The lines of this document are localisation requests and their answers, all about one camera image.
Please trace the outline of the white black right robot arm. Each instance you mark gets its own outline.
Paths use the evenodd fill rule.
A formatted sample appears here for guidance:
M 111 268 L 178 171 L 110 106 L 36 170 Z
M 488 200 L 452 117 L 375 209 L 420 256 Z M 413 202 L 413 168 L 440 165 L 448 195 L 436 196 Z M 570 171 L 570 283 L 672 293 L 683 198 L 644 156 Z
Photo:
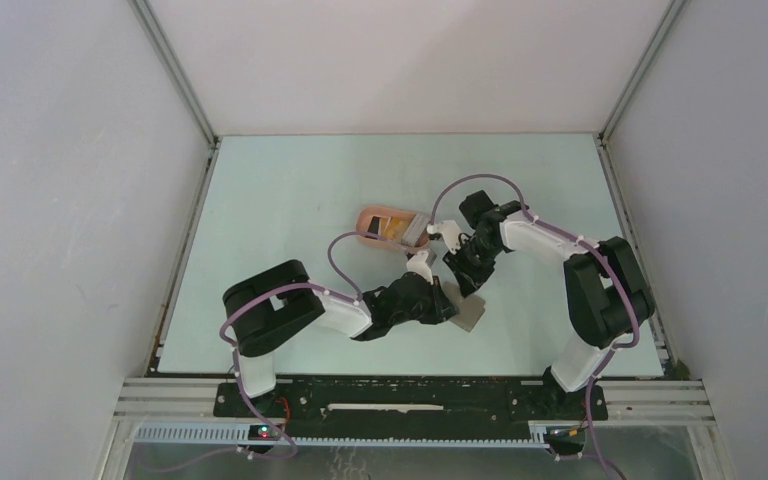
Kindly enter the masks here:
M 502 253 L 529 252 L 560 267 L 574 334 L 544 375 L 548 385 L 541 402 L 553 417 L 570 416 L 582 403 L 580 390 L 598 377 L 610 352 L 635 346 L 642 323 L 654 313 L 630 244 L 622 237 L 590 242 L 542 221 L 518 200 L 496 204 L 483 190 L 459 209 L 469 232 L 453 220 L 432 223 L 426 231 L 446 245 L 443 261 L 462 297 L 489 280 Z

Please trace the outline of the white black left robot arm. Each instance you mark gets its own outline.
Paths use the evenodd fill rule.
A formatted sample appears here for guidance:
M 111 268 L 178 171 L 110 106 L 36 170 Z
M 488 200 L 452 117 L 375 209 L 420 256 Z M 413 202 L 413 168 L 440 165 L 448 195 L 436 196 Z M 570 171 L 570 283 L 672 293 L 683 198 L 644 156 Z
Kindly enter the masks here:
M 232 351 L 238 404 L 264 416 L 276 403 L 274 352 L 310 326 L 354 341 L 382 338 L 399 325 L 438 325 L 460 310 L 426 267 L 411 267 L 387 286 L 358 299 L 310 281 L 299 260 L 288 260 L 229 287 L 219 336 Z

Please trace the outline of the taupe leather card holder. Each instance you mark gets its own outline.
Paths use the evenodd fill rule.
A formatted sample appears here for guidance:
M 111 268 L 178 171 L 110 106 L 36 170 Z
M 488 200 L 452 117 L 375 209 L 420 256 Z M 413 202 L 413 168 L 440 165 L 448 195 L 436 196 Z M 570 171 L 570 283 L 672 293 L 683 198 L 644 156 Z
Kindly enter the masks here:
M 458 310 L 448 321 L 471 333 L 486 311 L 485 300 L 475 294 L 463 297 L 459 287 L 451 282 L 445 282 L 442 289 L 447 299 Z

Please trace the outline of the peach plastic card tray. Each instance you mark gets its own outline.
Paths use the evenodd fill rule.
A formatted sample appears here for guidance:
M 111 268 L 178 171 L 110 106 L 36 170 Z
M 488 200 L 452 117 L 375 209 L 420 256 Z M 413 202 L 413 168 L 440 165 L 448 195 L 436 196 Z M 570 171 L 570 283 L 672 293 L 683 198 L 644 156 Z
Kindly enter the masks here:
M 402 210 L 402 209 L 378 206 L 378 205 L 364 207 L 360 211 L 357 217 L 356 225 L 355 225 L 356 230 L 360 233 L 359 241 L 368 246 L 387 249 L 387 250 L 393 250 L 393 251 L 403 251 L 405 253 L 410 253 L 410 254 L 415 253 L 417 250 L 426 248 L 430 242 L 427 231 L 422 235 L 420 243 L 413 247 L 405 246 L 402 244 L 402 242 L 396 243 L 383 237 L 383 230 L 386 228 L 391 218 L 393 217 L 406 218 L 411 221 L 412 218 L 418 213 L 420 212 Z M 382 218 L 382 224 L 381 224 L 382 230 L 381 230 L 380 236 L 372 235 L 367 232 L 367 226 L 372 216 L 379 216 Z

